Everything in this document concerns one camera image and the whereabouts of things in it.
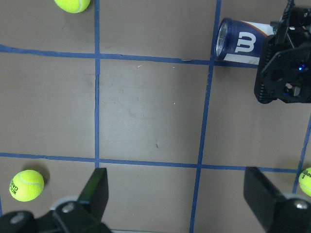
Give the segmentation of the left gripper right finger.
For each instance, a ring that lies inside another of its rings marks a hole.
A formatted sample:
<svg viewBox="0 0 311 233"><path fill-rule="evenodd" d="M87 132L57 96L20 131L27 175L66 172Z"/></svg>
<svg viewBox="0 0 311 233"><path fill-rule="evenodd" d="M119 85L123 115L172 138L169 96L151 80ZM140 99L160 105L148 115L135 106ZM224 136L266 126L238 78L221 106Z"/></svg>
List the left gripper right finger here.
<svg viewBox="0 0 311 233"><path fill-rule="evenodd" d="M277 187L254 166L248 166L244 173L243 196L264 230L273 228L277 209L287 198Z"/></svg>

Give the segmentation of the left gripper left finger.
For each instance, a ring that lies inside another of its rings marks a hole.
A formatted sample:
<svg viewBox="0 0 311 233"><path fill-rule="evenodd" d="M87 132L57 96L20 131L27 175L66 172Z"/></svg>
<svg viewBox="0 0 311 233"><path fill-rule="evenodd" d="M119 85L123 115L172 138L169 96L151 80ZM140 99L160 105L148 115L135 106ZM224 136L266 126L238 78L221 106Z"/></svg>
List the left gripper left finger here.
<svg viewBox="0 0 311 233"><path fill-rule="evenodd" d="M102 220L108 203L108 176L106 168L96 168L93 171L77 201L96 220Z"/></svg>

